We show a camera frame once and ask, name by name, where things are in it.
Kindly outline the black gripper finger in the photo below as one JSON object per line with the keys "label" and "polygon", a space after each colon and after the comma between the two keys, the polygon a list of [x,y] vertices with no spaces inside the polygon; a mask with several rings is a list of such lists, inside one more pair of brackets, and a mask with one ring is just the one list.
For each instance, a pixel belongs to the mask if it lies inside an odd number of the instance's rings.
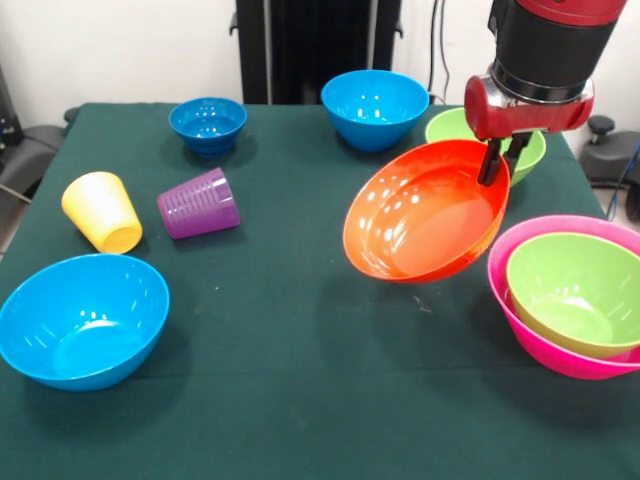
{"label": "black gripper finger", "polygon": [[532,135],[532,131],[516,132],[512,135],[510,145],[503,155],[510,170],[516,169],[520,155],[529,145]]}
{"label": "black gripper finger", "polygon": [[492,186],[501,165],[501,139],[491,139],[487,143],[484,159],[478,175],[478,183]]}

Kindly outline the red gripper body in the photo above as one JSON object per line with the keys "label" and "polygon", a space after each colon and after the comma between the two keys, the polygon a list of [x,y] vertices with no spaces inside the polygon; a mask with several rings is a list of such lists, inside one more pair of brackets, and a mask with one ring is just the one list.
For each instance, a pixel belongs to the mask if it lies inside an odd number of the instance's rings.
{"label": "red gripper body", "polygon": [[465,87],[466,121],[481,141],[534,130],[558,133],[581,127],[594,105],[594,83],[568,103],[531,103],[505,94],[490,75],[471,77]]}

